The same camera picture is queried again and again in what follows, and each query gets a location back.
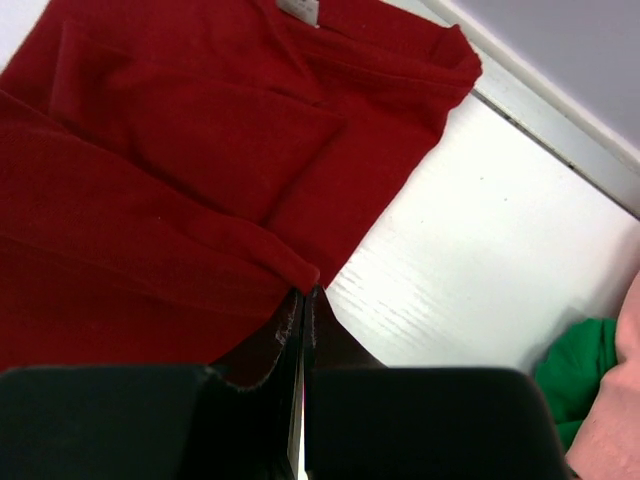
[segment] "clothing tag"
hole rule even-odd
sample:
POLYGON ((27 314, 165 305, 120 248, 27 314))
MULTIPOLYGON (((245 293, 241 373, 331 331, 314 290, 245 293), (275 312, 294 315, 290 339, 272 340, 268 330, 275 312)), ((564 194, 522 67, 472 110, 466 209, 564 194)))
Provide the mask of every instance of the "clothing tag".
POLYGON ((313 27, 318 26, 319 0, 276 0, 282 10, 313 27))

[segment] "folded shirt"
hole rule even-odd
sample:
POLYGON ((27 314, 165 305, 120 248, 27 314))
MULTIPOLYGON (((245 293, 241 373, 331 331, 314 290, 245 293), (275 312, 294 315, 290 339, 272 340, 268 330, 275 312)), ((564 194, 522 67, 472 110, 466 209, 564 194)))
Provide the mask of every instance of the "folded shirt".
POLYGON ((537 366, 542 390, 566 452, 598 394, 600 380, 617 364, 616 321, 588 318, 572 325, 537 366))
POLYGON ((640 274, 616 329, 618 366, 602 379, 567 461, 582 480, 640 478, 640 274))
POLYGON ((328 284, 480 63, 377 0, 52 0, 0 75, 0 371, 211 362, 328 284))

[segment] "red fabric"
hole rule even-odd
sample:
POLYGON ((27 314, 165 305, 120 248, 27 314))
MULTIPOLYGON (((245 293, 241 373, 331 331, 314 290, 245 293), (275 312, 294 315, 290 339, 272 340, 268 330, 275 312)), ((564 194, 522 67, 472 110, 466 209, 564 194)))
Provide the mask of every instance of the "red fabric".
POLYGON ((480 74, 376 0, 52 0, 0 76, 0 370, 210 362, 327 284, 480 74))

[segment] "white baseboard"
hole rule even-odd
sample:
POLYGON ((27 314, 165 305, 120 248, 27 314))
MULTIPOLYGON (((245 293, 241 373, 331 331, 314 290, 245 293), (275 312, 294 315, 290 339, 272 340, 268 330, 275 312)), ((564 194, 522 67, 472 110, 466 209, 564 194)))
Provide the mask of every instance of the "white baseboard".
POLYGON ((640 217, 640 151, 630 142, 450 1, 386 1, 442 25, 459 24, 483 62, 474 95, 640 217))

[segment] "green fabric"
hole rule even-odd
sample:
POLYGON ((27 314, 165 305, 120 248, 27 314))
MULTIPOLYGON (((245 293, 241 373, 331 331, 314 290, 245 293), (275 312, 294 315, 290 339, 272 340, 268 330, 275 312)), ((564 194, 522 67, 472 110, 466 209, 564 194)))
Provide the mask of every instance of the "green fabric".
POLYGON ((571 326, 535 371, 565 452, 596 399, 600 380, 617 362, 616 321, 589 318, 571 326))

